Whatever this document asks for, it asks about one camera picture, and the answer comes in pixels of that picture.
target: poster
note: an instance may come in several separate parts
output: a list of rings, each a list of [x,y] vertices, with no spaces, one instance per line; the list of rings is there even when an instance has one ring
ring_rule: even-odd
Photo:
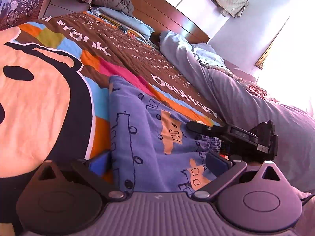
[[[43,0],[0,0],[0,30],[38,18]]]

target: metal screw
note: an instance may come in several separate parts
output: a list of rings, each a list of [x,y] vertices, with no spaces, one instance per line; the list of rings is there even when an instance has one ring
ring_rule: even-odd
[[[111,191],[108,196],[112,199],[122,199],[123,197],[125,197],[125,194],[121,191]]]
[[[196,191],[194,196],[198,199],[206,199],[210,197],[210,193],[206,191]]]

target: round pad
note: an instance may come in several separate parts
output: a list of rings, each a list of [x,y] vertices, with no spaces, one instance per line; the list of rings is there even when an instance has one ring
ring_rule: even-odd
[[[42,235],[66,235],[86,228],[102,207],[100,195],[81,184],[38,181],[19,198],[23,226]]]
[[[280,205],[280,200],[276,195],[264,191],[246,194],[243,198],[243,202],[248,208],[258,212],[270,212]]]
[[[284,191],[275,181],[262,180],[265,181],[259,184],[242,183],[225,189],[218,197],[218,211],[231,224],[250,232],[272,233],[290,228],[301,215],[301,201],[290,188]]]

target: gray duvet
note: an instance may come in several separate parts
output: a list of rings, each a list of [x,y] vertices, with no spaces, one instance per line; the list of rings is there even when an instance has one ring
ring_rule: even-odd
[[[160,51],[211,102],[227,123],[249,130],[272,120],[279,135],[275,163],[290,184],[315,191],[315,120],[304,111],[251,95],[226,74],[201,67],[193,53],[171,31],[160,36]]]

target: patterned bedding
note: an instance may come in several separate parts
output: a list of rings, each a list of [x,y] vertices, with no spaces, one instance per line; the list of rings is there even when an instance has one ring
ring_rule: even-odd
[[[276,98],[270,96],[266,90],[264,90],[263,88],[261,88],[259,85],[255,84],[254,82],[248,81],[248,80],[244,80],[238,76],[236,76],[235,74],[233,74],[231,71],[226,70],[224,68],[219,68],[219,67],[211,67],[212,69],[221,71],[223,73],[225,73],[226,75],[230,76],[231,78],[233,78],[234,80],[236,80],[237,82],[239,82],[240,84],[243,85],[243,87],[252,95],[260,97],[262,99],[265,100],[269,100],[275,103],[279,103],[279,100],[277,100]]]
[[[0,41],[0,223],[17,232],[15,202],[45,159],[63,164],[111,149],[111,75],[141,91],[146,109],[161,104],[185,121],[224,124],[159,51],[89,12],[9,28]],[[183,170],[202,167],[203,178],[203,162],[189,158]]]

